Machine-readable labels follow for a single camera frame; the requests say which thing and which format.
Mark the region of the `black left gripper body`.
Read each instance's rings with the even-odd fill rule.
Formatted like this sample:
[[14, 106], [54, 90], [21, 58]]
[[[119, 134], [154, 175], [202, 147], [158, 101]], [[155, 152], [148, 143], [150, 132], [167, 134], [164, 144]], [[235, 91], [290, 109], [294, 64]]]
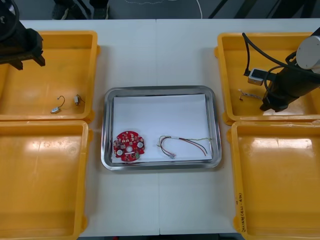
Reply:
[[39, 54], [43, 54], [43, 38], [31, 28], [0, 41], [1, 64], [11, 64], [14, 59], [34, 60], [34, 55]]

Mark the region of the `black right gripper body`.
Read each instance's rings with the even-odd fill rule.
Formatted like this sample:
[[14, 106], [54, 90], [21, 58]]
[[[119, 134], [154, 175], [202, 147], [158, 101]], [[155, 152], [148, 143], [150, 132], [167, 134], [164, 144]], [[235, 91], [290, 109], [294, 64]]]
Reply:
[[263, 79], [265, 94], [263, 96], [263, 105], [268, 107], [287, 107], [297, 98], [287, 93], [282, 86], [281, 78], [276, 74], [266, 74]]

